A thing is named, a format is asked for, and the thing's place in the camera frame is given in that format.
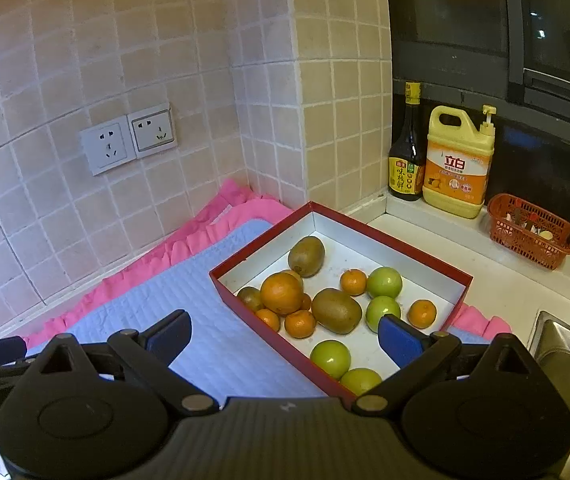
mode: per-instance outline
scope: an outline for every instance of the green apple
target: green apple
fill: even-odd
[[[309,358],[330,377],[338,380],[350,369],[351,354],[340,341],[328,339],[317,344]]]
[[[395,298],[403,289],[403,278],[392,267],[379,267],[367,279],[367,291],[372,298],[389,296]]]
[[[385,314],[401,317],[401,308],[394,298],[377,296],[369,302],[367,312],[365,312],[365,321],[372,332],[379,333],[379,321]]]
[[[382,382],[380,375],[369,368],[353,368],[341,377],[341,384],[357,397]]]

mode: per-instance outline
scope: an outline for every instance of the blue quilted mat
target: blue quilted mat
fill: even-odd
[[[221,405],[228,397],[324,396],[236,317],[209,278],[210,270],[270,227],[263,220],[246,222],[203,252],[97,308],[68,331],[81,343],[102,342],[122,328],[142,332],[182,308],[191,317],[191,342],[170,367]],[[0,459],[0,479],[4,473]]]

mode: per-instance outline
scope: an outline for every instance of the dish soap bottle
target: dish soap bottle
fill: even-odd
[[[406,82],[401,135],[389,149],[389,190],[403,200],[418,200],[423,195],[427,150],[421,142],[420,103],[421,84]]]
[[[475,218],[482,209],[494,155],[496,108],[483,105],[482,113],[480,131],[458,108],[437,106],[430,116],[423,194],[427,203],[463,218]],[[441,115],[458,117],[460,126],[443,124]]]

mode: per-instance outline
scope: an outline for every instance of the orange label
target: orange label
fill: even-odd
[[[470,155],[430,142],[423,186],[470,204],[481,204],[490,161],[489,156]]]
[[[389,157],[389,187],[399,193],[418,195],[423,190],[424,166],[416,166],[404,158]]]

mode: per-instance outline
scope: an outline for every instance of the plastic basket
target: plastic basket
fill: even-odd
[[[522,216],[531,218],[535,228],[551,232],[554,238],[545,240],[523,225],[517,225],[511,220],[517,209],[524,211]],[[570,243],[566,243],[570,237],[570,223],[546,209],[511,194],[500,193],[489,201],[487,210],[492,218],[490,237],[495,242],[551,270],[570,254]]]

